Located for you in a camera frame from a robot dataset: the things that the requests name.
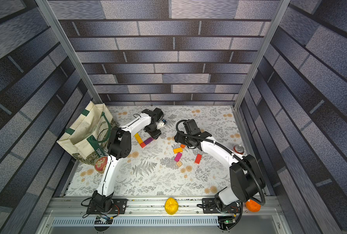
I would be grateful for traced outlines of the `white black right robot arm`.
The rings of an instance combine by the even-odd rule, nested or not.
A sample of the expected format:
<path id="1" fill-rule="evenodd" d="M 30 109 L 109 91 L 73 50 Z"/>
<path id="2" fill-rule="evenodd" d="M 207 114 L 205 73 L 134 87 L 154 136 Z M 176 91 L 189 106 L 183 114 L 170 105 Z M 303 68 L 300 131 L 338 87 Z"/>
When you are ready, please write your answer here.
<path id="1" fill-rule="evenodd" d="M 218 192 L 214 203 L 220 212 L 227 211 L 233 203 L 249 200 L 265 205 L 263 189 L 266 186 L 260 166 L 252 155 L 242 156 L 219 143 L 212 134 L 201 132 L 194 119 L 177 122 L 175 142 L 212 156 L 229 169 L 230 186 Z"/>

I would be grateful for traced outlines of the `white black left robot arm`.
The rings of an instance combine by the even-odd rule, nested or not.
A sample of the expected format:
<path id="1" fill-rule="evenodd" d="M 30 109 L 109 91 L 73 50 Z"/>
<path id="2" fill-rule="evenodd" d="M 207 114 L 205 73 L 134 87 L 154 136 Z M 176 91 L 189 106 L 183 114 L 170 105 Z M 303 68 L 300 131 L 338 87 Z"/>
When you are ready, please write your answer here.
<path id="1" fill-rule="evenodd" d="M 133 121 L 118 128 L 112 128 L 107 146 L 107 165 L 98 188 L 93 192 L 87 214 L 107 214 L 113 208 L 114 187 L 120 165 L 132 150 L 132 137 L 144 130 L 153 139 L 161 135 L 166 124 L 161 109 L 145 109 Z"/>

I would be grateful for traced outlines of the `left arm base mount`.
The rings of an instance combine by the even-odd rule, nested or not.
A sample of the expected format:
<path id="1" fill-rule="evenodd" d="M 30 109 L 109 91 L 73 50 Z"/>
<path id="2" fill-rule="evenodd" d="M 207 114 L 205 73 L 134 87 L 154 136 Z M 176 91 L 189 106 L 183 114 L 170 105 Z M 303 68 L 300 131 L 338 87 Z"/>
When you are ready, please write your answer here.
<path id="1" fill-rule="evenodd" d="M 123 215 L 127 207 L 127 199 L 109 199 L 104 207 L 98 206 L 94 199 L 87 205 L 87 215 Z"/>

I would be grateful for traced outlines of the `orange-yellow wooden block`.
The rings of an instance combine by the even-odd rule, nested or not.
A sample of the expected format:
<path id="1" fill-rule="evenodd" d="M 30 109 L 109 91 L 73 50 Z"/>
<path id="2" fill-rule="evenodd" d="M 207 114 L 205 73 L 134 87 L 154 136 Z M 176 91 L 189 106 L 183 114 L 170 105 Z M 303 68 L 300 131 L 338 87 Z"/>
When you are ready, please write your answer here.
<path id="1" fill-rule="evenodd" d="M 138 133 L 136 133 L 134 137 L 136 138 L 138 144 L 142 144 L 144 142 Z"/>

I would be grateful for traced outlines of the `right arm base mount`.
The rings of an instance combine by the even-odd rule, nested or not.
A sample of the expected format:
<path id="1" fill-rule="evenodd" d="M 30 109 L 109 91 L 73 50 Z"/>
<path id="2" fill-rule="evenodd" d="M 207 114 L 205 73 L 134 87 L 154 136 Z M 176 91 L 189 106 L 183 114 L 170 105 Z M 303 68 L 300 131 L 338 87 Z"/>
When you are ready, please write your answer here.
<path id="1" fill-rule="evenodd" d="M 229 205 L 223 205 L 217 198 L 203 198 L 197 207 L 203 210 L 205 214 L 238 214 L 241 213 L 242 202 L 233 202 Z"/>

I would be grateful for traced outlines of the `purple wooden block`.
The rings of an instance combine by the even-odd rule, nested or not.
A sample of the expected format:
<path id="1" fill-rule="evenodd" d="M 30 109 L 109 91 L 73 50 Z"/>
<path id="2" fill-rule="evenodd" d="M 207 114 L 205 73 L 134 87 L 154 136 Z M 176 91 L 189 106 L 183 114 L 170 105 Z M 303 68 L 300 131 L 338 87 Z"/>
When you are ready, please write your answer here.
<path id="1" fill-rule="evenodd" d="M 154 140 L 154 139 L 153 139 L 152 137 L 150 137 L 150 138 L 146 139 L 146 140 L 144 141 L 144 143 L 145 143 L 145 145 L 148 145 L 148 144 L 151 143 L 153 140 Z"/>

